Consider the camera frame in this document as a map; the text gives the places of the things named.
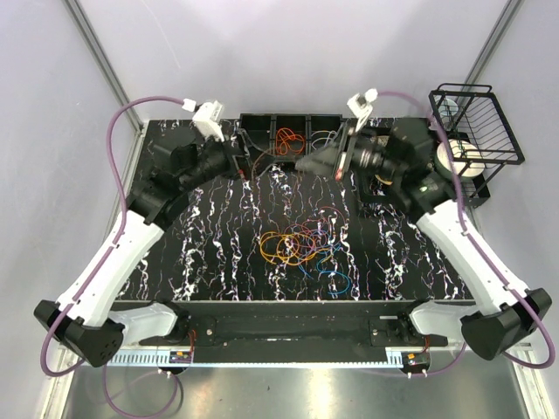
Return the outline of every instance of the white wall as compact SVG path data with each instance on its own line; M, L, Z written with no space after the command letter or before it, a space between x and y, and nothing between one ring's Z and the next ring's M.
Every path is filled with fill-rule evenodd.
M131 98L240 112L347 113L370 87L426 98L461 82L505 0L81 0ZM140 111L162 113L158 105ZM384 114L408 105L383 100Z
M0 417L34 417L45 330L33 317L99 247L116 194L104 135L117 104L62 2L0 3ZM122 164L133 134L115 138Z
M526 156L489 183L476 212L486 240L531 288L555 301L545 324L559 346L559 3L525 2L482 82L492 84ZM541 341L542 359L547 349ZM545 373L559 413L559 361Z

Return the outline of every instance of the orange wire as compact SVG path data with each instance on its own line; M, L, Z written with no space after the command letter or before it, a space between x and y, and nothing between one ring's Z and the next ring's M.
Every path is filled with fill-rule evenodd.
M297 141L302 143L301 148L293 149L292 144ZM289 128L280 128L276 133L276 154L287 155L290 151L299 155L305 149L305 137L301 134L294 133Z

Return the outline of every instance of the floor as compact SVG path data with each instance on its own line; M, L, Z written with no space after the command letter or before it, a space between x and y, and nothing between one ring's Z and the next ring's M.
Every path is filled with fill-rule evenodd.
M226 121L225 129L232 122ZM371 121L387 125L393 119ZM153 145L188 120L149 122L135 182L153 166ZM469 291L431 240L390 205L361 205L345 183L272 166L256 182L217 178L138 264L123 300L469 299ZM324 216L341 249L322 264L271 264L259 237ZM265 251L273 249L273 243Z
M433 355L435 368L451 360ZM146 368L115 367L108 371L109 393L146 373ZM341 369L207 369L180 375L179 397L163 417L208 418L528 418L509 361L486 362L466 353L463 360L437 377L383 378ZM135 415L150 415L172 394L172 384L155 375L133 385L115 399ZM100 368L82 367L76 374L66 419L118 418L104 402Z

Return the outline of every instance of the black marble tabletop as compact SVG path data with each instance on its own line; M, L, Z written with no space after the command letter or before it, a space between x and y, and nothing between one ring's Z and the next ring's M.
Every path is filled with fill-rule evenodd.
M153 165L154 141L189 124L149 122L135 182ZM353 176L341 184L277 166L256 182L214 179L192 192L188 209L138 264L119 298L471 298L439 248L403 213L390 205L359 205L355 189ZM259 250L263 233L315 219L320 211L334 224L341 245L320 268L343 275L320 273L320 258L309 260L303 269L265 261Z

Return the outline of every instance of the black wire dish rack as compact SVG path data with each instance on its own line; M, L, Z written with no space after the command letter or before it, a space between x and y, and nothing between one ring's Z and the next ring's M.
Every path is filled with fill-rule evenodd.
M513 130L491 91L489 85L444 83L429 94L434 117L457 146L453 148L454 161L465 203L472 208L491 196L487 184L505 166L524 162ZM462 175L468 169L480 173L466 180Z

